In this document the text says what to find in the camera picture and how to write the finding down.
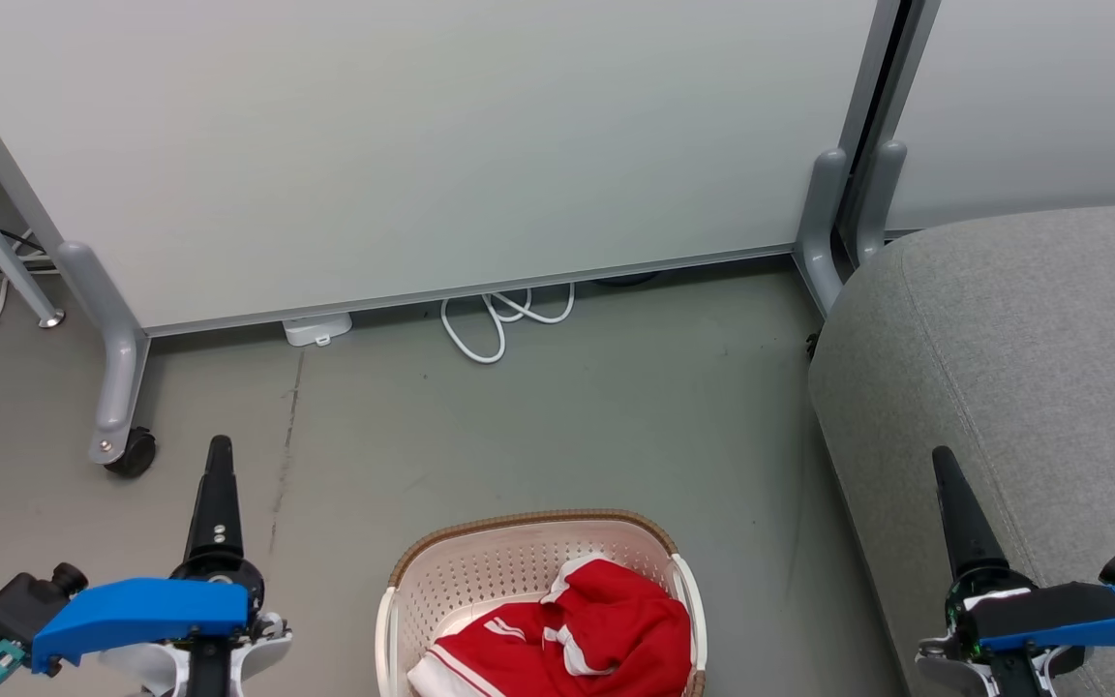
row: basket rim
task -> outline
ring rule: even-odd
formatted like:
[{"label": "basket rim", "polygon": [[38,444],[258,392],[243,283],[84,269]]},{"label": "basket rim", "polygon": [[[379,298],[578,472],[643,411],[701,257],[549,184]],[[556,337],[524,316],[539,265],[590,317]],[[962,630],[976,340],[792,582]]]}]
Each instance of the basket rim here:
[{"label": "basket rim", "polygon": [[662,526],[655,524],[651,520],[632,511],[623,511],[620,509],[568,509],[534,513],[515,513],[515,515],[512,516],[483,519],[467,522],[467,524],[444,526],[442,530],[424,535],[424,538],[420,538],[419,541],[403,553],[403,556],[398,560],[397,564],[394,564],[394,572],[390,573],[388,587],[398,588],[399,582],[403,581],[403,574],[407,572],[407,567],[411,565],[411,561],[415,561],[416,556],[420,555],[420,552],[428,550],[429,546],[434,546],[438,542],[445,542],[446,540],[450,540],[453,538],[462,538],[462,535],[465,534],[508,529],[508,526],[545,524],[546,522],[583,521],[626,522],[626,524],[641,526],[642,530],[647,531],[647,533],[650,533],[657,539],[657,542],[660,543],[660,546],[665,548],[665,552],[669,553],[669,555],[677,554],[678,552],[677,544],[673,544],[672,539],[669,538],[669,533],[665,532]]}]

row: whiteboard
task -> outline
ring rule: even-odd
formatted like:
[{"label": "whiteboard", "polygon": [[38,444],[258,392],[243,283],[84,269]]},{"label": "whiteboard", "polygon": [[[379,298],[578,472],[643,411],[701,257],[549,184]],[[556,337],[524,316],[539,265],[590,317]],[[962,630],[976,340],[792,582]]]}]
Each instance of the whiteboard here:
[{"label": "whiteboard", "polygon": [[755,250],[874,9],[0,0],[0,137],[146,329]]},{"label": "whiteboard", "polygon": [[1115,204],[1115,3],[942,0],[890,230]]}]

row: gray floor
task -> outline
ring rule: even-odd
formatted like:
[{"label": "gray floor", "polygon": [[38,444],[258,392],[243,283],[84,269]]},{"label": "gray floor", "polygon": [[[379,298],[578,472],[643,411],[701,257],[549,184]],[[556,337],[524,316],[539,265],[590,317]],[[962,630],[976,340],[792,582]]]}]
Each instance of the gray floor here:
[{"label": "gray floor", "polygon": [[[14,294],[0,321],[0,585],[58,561],[96,583],[167,574],[225,433],[248,554],[297,628],[251,694],[376,694],[377,603],[423,534],[602,506],[651,516],[694,567],[709,694],[902,694],[805,399],[818,319],[787,261],[581,288],[561,326],[508,327],[495,367],[453,348],[435,306],[357,317],[328,348],[292,348],[277,326],[159,340],[137,423],[161,449],[139,481],[85,462],[101,347],[62,282],[43,287],[66,323],[36,329]],[[482,313],[456,323],[491,349]],[[89,661],[1,694],[129,688]]]}]

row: perforated basket wall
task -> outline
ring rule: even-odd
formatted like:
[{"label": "perforated basket wall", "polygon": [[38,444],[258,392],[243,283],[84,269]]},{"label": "perforated basket wall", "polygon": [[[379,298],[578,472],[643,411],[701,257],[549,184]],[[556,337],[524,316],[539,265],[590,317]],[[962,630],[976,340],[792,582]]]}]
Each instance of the perforated basket wall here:
[{"label": "perforated basket wall", "polygon": [[[386,652],[398,670],[390,676],[394,694],[386,697],[413,694],[407,670],[439,635],[496,606],[540,599],[563,563],[593,552],[660,583],[692,609],[672,559],[677,548],[663,530],[634,513],[555,511],[453,526],[415,543],[390,574],[397,629]],[[685,694],[702,691],[704,671],[694,671]]]}]

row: gray fabric ottoman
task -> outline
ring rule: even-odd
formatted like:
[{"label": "gray fabric ottoman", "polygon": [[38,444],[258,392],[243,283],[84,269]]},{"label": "gray fabric ottoman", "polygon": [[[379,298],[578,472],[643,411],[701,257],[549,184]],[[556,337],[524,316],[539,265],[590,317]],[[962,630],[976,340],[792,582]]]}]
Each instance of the gray fabric ottoman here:
[{"label": "gray fabric ottoman", "polygon": [[[828,314],[811,397],[906,684],[950,583],[930,453],[948,445],[1015,569],[1096,581],[1115,554],[1115,207],[939,226]],[[1115,651],[1061,697],[1115,696]]]}]

